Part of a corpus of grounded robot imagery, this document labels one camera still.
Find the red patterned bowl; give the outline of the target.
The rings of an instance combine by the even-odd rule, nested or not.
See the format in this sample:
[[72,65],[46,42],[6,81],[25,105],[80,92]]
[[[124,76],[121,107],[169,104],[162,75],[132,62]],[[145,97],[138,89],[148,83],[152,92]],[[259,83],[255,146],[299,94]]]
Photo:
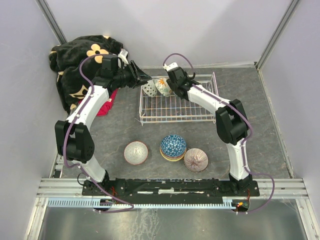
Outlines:
[[153,79],[148,80],[141,88],[143,92],[151,98],[157,95],[158,90]]

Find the white wire dish rack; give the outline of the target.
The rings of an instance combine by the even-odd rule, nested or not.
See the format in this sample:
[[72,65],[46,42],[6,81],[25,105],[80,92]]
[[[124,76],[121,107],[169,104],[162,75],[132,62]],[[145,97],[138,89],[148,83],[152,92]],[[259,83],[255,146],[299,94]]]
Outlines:
[[157,123],[212,122],[215,116],[200,105],[181,99],[174,93],[169,96],[159,91],[148,96],[140,89],[139,118],[141,125]]

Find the blue triangle patterned bowl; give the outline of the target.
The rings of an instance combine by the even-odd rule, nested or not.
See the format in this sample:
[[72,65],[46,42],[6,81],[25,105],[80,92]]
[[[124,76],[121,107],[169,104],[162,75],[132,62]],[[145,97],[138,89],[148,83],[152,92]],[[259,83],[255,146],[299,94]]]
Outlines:
[[187,149],[187,143],[183,137],[171,134],[162,139],[160,149],[166,156],[175,158],[185,152]]

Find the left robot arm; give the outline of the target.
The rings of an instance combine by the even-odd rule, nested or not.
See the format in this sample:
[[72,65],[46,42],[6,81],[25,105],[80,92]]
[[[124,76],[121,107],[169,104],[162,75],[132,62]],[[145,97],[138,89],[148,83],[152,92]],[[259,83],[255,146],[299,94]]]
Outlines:
[[87,179],[94,182],[93,189],[106,195],[111,189],[109,175],[94,156],[95,144],[90,128],[99,110],[118,88],[137,88],[148,83],[152,77],[144,73],[133,60],[125,64],[115,54],[101,53],[101,69],[90,80],[83,72],[85,63],[95,58],[91,55],[79,66],[80,75],[89,83],[89,89],[76,110],[64,121],[57,121],[54,130],[58,154],[67,168],[78,167]]

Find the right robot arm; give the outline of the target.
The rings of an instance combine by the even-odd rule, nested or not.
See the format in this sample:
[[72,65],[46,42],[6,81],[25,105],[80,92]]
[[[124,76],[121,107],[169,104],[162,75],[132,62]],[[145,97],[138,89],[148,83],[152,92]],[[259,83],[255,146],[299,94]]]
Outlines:
[[216,120],[216,131],[226,144],[229,161],[229,189],[236,196],[247,191],[253,180],[247,163],[246,142],[252,130],[240,100],[228,100],[206,90],[175,62],[163,67],[168,75],[170,89],[181,99],[198,104]]

